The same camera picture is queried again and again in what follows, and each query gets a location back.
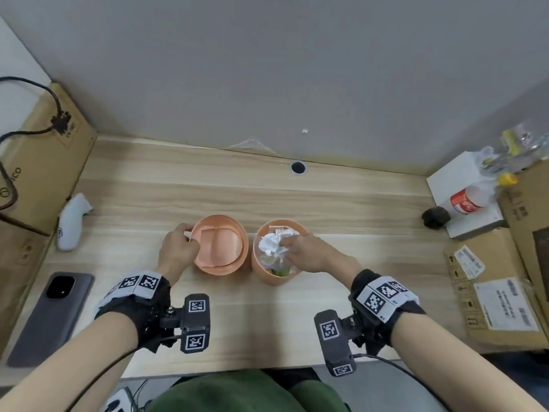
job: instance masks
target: plastic bottle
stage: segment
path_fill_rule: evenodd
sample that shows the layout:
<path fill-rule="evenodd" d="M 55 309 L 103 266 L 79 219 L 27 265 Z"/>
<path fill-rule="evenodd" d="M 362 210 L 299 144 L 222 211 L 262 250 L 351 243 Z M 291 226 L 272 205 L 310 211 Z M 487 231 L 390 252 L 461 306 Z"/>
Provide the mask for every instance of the plastic bottle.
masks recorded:
<path fill-rule="evenodd" d="M 438 207 L 429 208 L 422 214 L 423 223 L 432 229 L 442 228 L 454 218 L 467 216 L 496 202 L 498 186 L 512 186 L 518 182 L 517 176 L 504 173 L 498 179 L 472 183 L 456 192 Z"/>

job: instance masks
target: gray phone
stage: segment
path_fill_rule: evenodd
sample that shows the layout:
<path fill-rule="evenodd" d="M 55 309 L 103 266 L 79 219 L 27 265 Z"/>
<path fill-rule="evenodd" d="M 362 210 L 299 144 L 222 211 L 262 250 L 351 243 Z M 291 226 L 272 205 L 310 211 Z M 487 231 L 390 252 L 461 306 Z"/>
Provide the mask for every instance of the gray phone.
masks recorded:
<path fill-rule="evenodd" d="M 65 344 L 92 284 L 93 276 L 87 273 L 54 273 L 11 351 L 8 366 L 37 367 Z"/>

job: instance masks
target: gray wall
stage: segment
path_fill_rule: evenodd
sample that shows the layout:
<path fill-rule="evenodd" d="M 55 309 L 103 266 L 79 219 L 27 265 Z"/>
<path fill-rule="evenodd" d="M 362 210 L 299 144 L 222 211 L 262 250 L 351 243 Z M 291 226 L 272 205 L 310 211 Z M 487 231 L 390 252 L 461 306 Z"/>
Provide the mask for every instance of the gray wall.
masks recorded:
<path fill-rule="evenodd" d="M 0 15 L 100 130 L 394 170 L 484 145 L 495 133 L 472 127 L 549 76 L 549 0 L 0 0 Z"/>

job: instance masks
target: desk surface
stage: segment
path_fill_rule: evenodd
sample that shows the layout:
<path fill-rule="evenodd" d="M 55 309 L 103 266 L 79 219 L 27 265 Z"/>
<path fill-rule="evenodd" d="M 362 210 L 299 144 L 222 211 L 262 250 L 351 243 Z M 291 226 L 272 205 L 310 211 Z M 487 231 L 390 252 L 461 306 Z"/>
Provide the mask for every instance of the desk surface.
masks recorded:
<path fill-rule="evenodd" d="M 296 176 L 290 163 L 152 140 L 99 138 L 76 187 L 95 210 L 84 218 L 78 249 L 50 249 L 2 358 L 0 386 L 16 384 L 29 372 L 10 369 L 5 361 L 52 273 L 89 272 L 96 278 L 77 333 L 121 276 L 155 268 L 167 231 L 210 214 L 239 220 L 251 237 L 269 220 L 296 219 L 363 266 L 397 278 L 419 295 L 433 319 L 465 338 L 443 258 L 449 239 L 421 222 L 422 211 L 433 205 L 425 178 L 314 163 L 305 176 Z M 179 352 L 177 344 L 157 354 L 141 350 L 123 377 L 321 364 L 314 315 L 330 308 L 342 317 L 351 313 L 346 289 L 324 273 L 302 273 L 271 287 L 253 275 L 249 263 L 225 277 L 189 268 L 172 289 L 172 303 L 181 306 L 186 295 L 199 292 L 211 300 L 209 348 L 192 355 Z M 382 355 L 397 357 L 389 348 Z"/>

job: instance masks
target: hand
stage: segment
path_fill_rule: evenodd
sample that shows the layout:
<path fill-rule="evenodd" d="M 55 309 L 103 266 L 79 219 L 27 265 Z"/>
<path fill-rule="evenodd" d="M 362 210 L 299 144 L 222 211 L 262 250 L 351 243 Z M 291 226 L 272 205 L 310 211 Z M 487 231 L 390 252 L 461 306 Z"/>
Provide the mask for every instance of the hand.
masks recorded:
<path fill-rule="evenodd" d="M 313 273 L 327 272 L 348 289 L 362 271 L 354 257 L 343 254 L 311 233 L 285 237 L 280 241 L 280 246 L 289 248 L 285 258 L 298 269 Z"/>
<path fill-rule="evenodd" d="M 162 248 L 158 254 L 158 267 L 155 271 L 168 279 L 172 286 L 198 256 L 200 244 L 196 240 L 189 241 L 184 234 L 192 229 L 191 224 L 179 224 L 175 230 L 166 235 L 162 242 Z"/>

